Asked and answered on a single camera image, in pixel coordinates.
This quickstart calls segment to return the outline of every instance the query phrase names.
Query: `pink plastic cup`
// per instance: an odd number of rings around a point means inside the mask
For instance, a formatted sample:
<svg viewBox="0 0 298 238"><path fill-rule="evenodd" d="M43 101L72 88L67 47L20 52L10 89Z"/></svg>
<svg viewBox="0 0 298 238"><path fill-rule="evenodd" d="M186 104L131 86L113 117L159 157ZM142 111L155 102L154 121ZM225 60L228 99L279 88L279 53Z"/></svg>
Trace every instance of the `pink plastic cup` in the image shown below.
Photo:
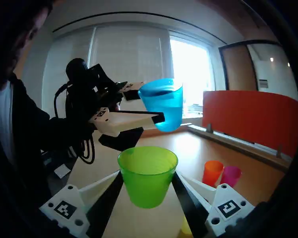
<svg viewBox="0 0 298 238"><path fill-rule="evenodd" d="M240 179L242 171L236 166L227 166L224 168L220 184L226 183L232 188Z"/></svg>

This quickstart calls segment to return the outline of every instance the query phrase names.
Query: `window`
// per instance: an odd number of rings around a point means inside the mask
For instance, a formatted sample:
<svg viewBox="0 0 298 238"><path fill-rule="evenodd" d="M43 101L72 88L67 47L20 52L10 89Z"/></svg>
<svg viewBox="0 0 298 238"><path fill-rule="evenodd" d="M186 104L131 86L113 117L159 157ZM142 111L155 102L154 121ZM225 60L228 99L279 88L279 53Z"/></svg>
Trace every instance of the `window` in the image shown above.
<svg viewBox="0 0 298 238"><path fill-rule="evenodd" d="M183 83L182 118L202 117L203 91L213 88L209 51L200 44L170 37L174 78Z"/></svg>

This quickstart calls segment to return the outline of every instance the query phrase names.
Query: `green plastic cup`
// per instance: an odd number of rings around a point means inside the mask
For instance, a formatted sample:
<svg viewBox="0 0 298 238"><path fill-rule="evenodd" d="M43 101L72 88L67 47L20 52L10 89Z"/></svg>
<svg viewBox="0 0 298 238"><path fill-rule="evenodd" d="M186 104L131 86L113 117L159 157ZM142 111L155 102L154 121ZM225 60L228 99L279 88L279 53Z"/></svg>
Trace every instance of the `green plastic cup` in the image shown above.
<svg viewBox="0 0 298 238"><path fill-rule="evenodd" d="M120 153L118 164L132 203L153 208L163 202L178 158L170 150L143 146Z"/></svg>

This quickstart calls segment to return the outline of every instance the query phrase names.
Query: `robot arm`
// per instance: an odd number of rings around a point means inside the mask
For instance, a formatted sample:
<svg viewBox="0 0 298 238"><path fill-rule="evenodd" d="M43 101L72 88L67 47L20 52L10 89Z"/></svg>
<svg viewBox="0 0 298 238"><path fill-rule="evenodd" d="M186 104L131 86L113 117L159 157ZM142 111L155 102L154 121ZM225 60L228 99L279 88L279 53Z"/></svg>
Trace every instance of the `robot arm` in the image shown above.
<svg viewBox="0 0 298 238"><path fill-rule="evenodd" d="M40 210L78 238L101 237L122 184L120 171L81 189L68 184ZM213 188L175 172L172 186L194 237L218 237L254 209L228 184Z"/></svg>

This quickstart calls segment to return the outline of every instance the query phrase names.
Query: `orange divider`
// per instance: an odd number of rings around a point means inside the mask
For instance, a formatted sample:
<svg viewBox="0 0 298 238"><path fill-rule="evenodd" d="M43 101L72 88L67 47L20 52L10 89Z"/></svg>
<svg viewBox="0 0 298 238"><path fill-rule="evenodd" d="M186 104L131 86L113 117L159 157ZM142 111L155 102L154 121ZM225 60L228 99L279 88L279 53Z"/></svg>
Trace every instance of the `orange divider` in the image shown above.
<svg viewBox="0 0 298 238"><path fill-rule="evenodd" d="M203 93L202 126L281 151L291 157L298 147L298 101L257 91Z"/></svg>

